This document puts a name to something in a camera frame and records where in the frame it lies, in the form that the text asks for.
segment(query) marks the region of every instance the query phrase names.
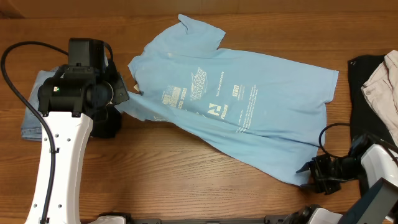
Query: folded clothing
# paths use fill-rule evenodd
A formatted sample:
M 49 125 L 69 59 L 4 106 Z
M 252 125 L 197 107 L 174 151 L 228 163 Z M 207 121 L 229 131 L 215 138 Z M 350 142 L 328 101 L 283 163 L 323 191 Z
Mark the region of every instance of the folded clothing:
M 141 95 L 117 106 L 168 121 L 286 183 L 316 156 L 338 72 L 264 54 L 217 49 L 225 32 L 179 15 L 129 69 Z
M 368 105 L 384 122 L 398 144 L 398 51 L 393 50 L 362 86 Z
M 32 92 L 30 93 L 29 103 L 37 110 L 39 108 L 39 99 L 37 98 L 37 92 L 40 86 L 43 85 L 47 78 L 53 77 L 57 68 L 52 69 L 50 72 L 40 71 L 37 74 L 36 81 L 33 84 Z M 25 108 L 24 121 L 21 126 L 21 135 L 25 140 L 41 141 L 42 140 L 42 125 L 40 121 L 33 115 L 33 113 Z
M 369 80 L 373 71 L 383 63 L 384 55 L 363 55 L 348 61 L 348 83 L 351 97 L 351 138 L 373 133 L 390 144 L 394 144 L 391 134 L 379 116 L 368 105 L 362 86 Z

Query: blue t-shirt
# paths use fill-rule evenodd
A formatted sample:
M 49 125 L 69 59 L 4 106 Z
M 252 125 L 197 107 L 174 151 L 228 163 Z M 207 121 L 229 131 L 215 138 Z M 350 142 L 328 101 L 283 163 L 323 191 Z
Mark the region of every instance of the blue t-shirt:
M 141 95 L 118 109 L 175 123 L 281 181 L 306 183 L 309 173 L 295 172 L 317 154 L 338 72 L 218 49 L 224 31 L 178 18 L 129 64 Z

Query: light blue fabric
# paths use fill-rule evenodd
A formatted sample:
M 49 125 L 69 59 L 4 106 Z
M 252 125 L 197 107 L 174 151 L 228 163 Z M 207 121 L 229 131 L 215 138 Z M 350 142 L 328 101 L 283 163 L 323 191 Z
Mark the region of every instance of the light blue fabric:
M 32 92 L 30 93 L 29 103 L 37 109 L 39 107 L 39 99 L 37 98 L 37 92 L 40 86 L 43 85 L 47 78 L 53 77 L 55 72 L 58 70 L 54 68 L 51 72 L 40 71 L 37 74 L 36 81 L 33 85 Z M 42 140 L 42 125 L 40 121 L 33 115 L 28 108 L 25 108 L 24 121 L 21 126 L 21 135 L 25 140 L 41 141 Z
M 129 64 L 141 95 L 118 109 L 175 123 L 283 182 L 306 183 L 309 173 L 295 171 L 317 154 L 338 72 L 217 49 L 224 31 L 178 18 Z

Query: t-shirt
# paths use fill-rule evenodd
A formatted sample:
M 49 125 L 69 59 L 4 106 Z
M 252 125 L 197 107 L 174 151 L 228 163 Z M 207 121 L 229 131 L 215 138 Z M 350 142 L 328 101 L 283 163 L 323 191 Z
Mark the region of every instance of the t-shirt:
M 129 64 L 141 94 L 118 109 L 172 122 L 283 182 L 306 183 L 309 172 L 295 172 L 317 154 L 338 72 L 218 49 L 224 31 L 178 18 Z

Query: beige cloth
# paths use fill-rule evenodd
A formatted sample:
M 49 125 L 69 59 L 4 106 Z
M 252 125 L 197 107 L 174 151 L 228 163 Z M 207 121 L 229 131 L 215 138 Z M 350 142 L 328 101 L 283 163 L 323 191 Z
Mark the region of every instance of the beige cloth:
M 364 83 L 362 92 L 398 145 L 398 51 L 393 50 L 384 57 L 384 62 Z

